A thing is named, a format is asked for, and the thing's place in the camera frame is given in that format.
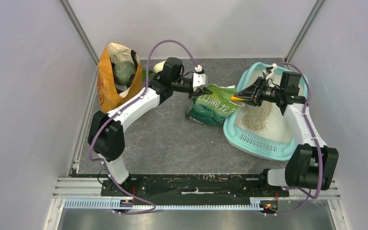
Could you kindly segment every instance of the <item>white wall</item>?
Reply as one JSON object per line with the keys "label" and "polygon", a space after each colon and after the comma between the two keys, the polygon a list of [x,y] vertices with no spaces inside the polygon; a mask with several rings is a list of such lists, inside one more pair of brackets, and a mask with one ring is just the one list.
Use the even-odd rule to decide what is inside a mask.
{"label": "white wall", "polygon": [[368,229],[368,1],[326,1],[292,62],[310,80],[316,127],[339,150],[351,227]]}
{"label": "white wall", "polygon": [[[69,0],[97,55],[108,42],[146,58],[175,39],[195,58],[285,57],[315,0]],[[187,58],[164,44],[154,58]]]}
{"label": "white wall", "polygon": [[94,74],[57,0],[0,1],[0,230],[43,227]]}

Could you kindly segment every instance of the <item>floor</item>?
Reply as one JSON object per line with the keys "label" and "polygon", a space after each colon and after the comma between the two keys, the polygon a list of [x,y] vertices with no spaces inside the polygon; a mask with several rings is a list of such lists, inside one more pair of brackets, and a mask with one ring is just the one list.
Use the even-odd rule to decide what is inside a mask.
{"label": "floor", "polygon": [[[279,212],[301,201],[280,201]],[[170,210],[134,216],[118,216],[105,209],[64,209],[59,230],[335,230],[326,200],[311,200],[301,210],[284,216],[263,217],[257,211]]]}
{"label": "floor", "polygon": [[[210,84],[230,86],[236,85],[242,74],[258,61],[271,64],[281,59],[200,59],[198,63]],[[150,66],[158,62],[153,60]],[[189,60],[184,60],[184,67],[186,72],[194,70]],[[286,162],[265,160],[233,147],[221,126],[187,120],[185,111],[189,103],[186,94],[175,92],[126,130],[123,158],[130,173],[260,173],[266,168],[285,167]],[[92,114],[98,110],[99,102],[95,99]],[[78,174],[98,173],[103,169],[100,163],[89,161],[88,151],[89,145],[84,142]]]}

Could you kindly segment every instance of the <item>green bag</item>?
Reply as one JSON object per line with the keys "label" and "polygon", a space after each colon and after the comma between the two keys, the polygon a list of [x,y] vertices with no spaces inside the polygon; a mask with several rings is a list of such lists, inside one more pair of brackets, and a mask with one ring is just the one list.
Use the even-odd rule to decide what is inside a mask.
{"label": "green bag", "polygon": [[201,124],[220,126],[227,117],[242,106],[229,100],[238,91],[235,86],[209,85],[207,89],[213,93],[193,98],[185,117]]}

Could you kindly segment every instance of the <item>gray table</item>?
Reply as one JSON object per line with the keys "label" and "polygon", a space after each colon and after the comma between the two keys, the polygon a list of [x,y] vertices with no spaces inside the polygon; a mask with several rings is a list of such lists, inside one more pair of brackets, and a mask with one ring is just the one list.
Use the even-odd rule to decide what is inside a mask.
{"label": "gray table", "polygon": [[[271,64],[281,59],[200,59],[198,63],[205,69],[209,83],[230,86],[237,85],[242,74],[258,61]],[[184,60],[184,66],[186,72],[194,70],[189,60]],[[123,158],[130,173],[260,173],[266,168],[285,167],[285,162],[261,159],[236,149],[226,140],[221,126],[187,120],[189,103],[187,94],[175,92],[126,130]],[[96,99],[92,114],[98,110]],[[103,169],[100,163],[89,161],[88,151],[85,141],[78,173],[98,173]]]}

